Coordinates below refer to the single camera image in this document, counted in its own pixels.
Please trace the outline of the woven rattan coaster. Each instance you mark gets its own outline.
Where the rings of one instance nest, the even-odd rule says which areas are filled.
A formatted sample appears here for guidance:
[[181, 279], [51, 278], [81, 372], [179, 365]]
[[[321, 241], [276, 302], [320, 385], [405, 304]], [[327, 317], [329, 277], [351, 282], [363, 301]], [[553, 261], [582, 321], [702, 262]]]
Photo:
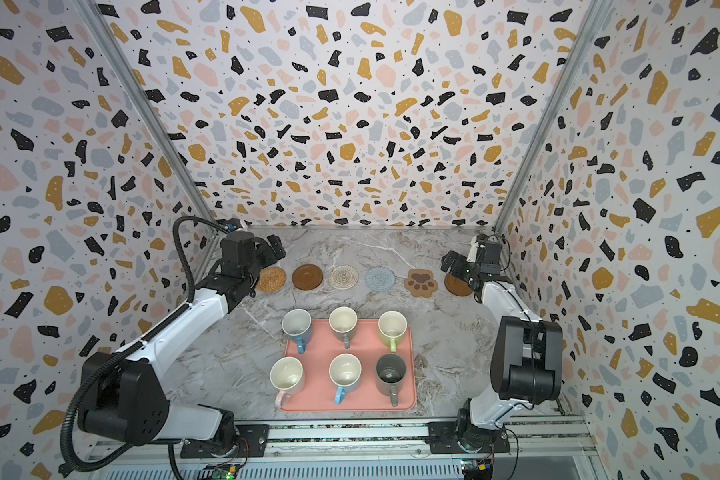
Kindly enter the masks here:
[[260, 273], [257, 290], [264, 293], [272, 293], [281, 289], [287, 280], [287, 274], [280, 267], [269, 267]]

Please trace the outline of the dark brown wooden coaster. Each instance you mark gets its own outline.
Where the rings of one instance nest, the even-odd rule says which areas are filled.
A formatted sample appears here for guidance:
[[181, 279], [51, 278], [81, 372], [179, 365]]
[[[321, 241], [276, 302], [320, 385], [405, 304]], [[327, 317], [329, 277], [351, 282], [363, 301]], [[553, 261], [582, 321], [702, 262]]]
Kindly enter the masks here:
[[322, 269], [315, 264], [303, 264], [292, 273], [292, 283], [302, 291], [311, 291], [319, 287], [324, 279]]

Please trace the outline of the brown paw shaped coaster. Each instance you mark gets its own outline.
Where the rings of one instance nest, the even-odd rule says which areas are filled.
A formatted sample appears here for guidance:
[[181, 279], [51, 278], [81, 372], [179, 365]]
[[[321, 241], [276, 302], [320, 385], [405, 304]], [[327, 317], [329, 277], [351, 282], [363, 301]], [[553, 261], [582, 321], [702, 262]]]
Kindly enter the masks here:
[[427, 269], [411, 269], [403, 286], [414, 298], [430, 298], [439, 287], [433, 272]]

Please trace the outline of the beige braided round coaster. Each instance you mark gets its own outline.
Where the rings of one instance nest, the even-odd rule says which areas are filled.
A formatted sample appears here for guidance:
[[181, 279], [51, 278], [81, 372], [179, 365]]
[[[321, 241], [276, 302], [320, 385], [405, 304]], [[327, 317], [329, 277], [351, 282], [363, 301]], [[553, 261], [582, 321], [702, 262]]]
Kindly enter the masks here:
[[335, 267], [329, 275], [329, 283], [339, 290], [348, 290], [354, 287], [359, 280], [359, 274], [351, 265], [340, 265]]

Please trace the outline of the blue grey woven coaster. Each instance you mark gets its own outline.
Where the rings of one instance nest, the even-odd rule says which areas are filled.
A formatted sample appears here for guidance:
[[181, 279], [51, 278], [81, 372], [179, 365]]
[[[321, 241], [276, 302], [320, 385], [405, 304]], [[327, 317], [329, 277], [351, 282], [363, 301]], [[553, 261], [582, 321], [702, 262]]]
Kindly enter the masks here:
[[372, 292], [386, 292], [393, 288], [396, 282], [394, 272], [386, 267], [373, 267], [365, 275], [365, 284]]

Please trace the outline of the light green mug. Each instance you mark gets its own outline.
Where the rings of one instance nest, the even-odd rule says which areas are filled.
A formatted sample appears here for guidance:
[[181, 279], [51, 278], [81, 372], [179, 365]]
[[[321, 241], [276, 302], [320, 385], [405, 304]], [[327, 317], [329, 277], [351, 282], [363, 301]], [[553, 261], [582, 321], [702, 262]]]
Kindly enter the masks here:
[[381, 341], [392, 353], [396, 353], [408, 329], [406, 317], [398, 311], [387, 311], [378, 319]]

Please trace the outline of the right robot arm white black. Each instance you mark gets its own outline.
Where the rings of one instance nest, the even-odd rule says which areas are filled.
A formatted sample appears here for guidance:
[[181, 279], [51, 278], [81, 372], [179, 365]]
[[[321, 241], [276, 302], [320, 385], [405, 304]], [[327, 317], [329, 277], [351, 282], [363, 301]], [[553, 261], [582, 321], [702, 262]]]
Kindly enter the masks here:
[[485, 451], [505, 423], [521, 410], [558, 398], [562, 385], [560, 325], [546, 321], [525, 304], [509, 278], [481, 260], [450, 251], [441, 270], [465, 282], [498, 325], [490, 363], [490, 384], [459, 410], [454, 436], [466, 451]]

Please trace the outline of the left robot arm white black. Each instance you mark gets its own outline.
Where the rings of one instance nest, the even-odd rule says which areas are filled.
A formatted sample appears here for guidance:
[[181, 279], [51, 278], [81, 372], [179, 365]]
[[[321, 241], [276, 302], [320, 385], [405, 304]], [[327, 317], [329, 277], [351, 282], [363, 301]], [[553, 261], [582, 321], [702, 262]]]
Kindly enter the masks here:
[[106, 462], [126, 450], [151, 443], [187, 440], [206, 453], [221, 456], [235, 448], [233, 413], [207, 406], [173, 403], [161, 380], [169, 367], [210, 326], [245, 298], [254, 297], [261, 272], [284, 259], [279, 237], [245, 230], [226, 234], [221, 258], [202, 280], [188, 280], [188, 297], [156, 326], [114, 353], [96, 353], [83, 364], [81, 383], [60, 431], [65, 461], [79, 471], [103, 461], [81, 460], [73, 446], [79, 428], [120, 442]]

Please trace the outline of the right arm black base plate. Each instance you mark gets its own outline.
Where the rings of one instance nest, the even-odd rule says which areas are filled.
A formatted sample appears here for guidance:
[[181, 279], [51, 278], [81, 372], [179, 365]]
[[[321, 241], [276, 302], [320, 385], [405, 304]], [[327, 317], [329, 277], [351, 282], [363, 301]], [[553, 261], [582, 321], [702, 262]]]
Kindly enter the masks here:
[[510, 444], [505, 430], [481, 429], [467, 423], [458, 426], [453, 421], [433, 421], [427, 424], [426, 443], [432, 454], [509, 453]]

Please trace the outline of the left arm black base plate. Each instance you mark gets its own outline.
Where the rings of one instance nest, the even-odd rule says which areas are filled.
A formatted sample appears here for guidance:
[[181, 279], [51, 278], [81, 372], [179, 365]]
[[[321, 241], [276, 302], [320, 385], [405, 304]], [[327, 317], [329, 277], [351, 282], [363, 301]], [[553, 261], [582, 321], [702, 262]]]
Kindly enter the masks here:
[[259, 458], [264, 455], [270, 426], [268, 424], [236, 424], [231, 441], [186, 440], [180, 450], [181, 459], [228, 460]]

